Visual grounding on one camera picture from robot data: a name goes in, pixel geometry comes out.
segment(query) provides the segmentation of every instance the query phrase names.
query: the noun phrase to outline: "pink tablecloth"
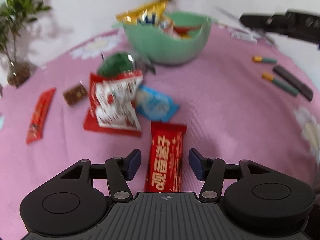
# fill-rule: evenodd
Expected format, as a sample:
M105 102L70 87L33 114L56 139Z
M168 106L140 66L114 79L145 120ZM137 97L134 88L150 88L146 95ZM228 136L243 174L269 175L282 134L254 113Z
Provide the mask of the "pink tablecloth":
M107 41L98 38L67 52L45 66L21 88L4 89L0 112L4 125L0 130L0 236L19 240L26 234L19 215L21 200L30 191L80 159L104 163L113 156L126 156L141 149L143 158L135 179L129 183L132 193L142 191L150 148L150 121L139 116L142 137L119 136L84 131L82 123L88 99L68 107L62 92L82 81L88 87L89 73L101 63L103 45L108 53L127 46L124 37L109 33ZM253 55L277 58L315 91L308 102L261 79L272 65L253 63ZM310 115L320 120L320 95L306 75L277 49L231 38L228 29L213 26L201 55L181 67L157 67L157 75L145 76L145 84L172 96L180 110L172 122L186 123L184 138L184 191L199 192L198 183L188 166L188 150L198 149L205 157L223 158L227 163L251 159L290 176L312 183L317 154L302 138L296 116ZM57 91L45 123L43 139L25 143L31 114L39 94L50 88ZM107 194L105 181L95 187Z

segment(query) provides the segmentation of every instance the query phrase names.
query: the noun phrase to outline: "blue snack package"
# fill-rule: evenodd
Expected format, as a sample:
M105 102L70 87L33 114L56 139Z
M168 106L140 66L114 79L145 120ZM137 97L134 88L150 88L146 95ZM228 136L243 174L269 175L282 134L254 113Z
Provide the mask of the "blue snack package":
M179 109L173 99L141 85L136 93L136 111L151 121L168 122Z

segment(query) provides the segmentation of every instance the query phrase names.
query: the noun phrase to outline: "red snack bar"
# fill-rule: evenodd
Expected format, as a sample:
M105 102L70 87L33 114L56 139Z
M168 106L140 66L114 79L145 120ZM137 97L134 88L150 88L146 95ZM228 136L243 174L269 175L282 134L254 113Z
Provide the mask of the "red snack bar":
M182 137L186 131L186 125L151 122L152 145L145 191L181 191Z
M42 138L44 121L55 91L55 88L51 88L40 95L27 133L27 145Z
M134 99L142 80L141 70L124 72L113 78L91 73L90 108L84 120L84 129L141 136Z

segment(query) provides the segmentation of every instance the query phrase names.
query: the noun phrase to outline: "brown pot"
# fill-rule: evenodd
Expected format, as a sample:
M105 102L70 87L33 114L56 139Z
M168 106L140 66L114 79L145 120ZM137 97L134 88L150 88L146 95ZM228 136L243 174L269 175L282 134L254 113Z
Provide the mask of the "brown pot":
M30 77L30 67L27 62L10 62L7 81L11 86L19 87Z

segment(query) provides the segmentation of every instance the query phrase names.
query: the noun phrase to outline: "green bowl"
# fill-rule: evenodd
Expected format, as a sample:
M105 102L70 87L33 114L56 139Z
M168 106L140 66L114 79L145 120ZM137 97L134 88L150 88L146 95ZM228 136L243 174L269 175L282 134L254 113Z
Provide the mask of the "green bowl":
M174 39L152 25L124 24L129 43L140 54L163 65L180 65L197 57L206 45L212 18L209 16L176 11L167 14L177 26L199 26L200 30L190 31L191 39Z

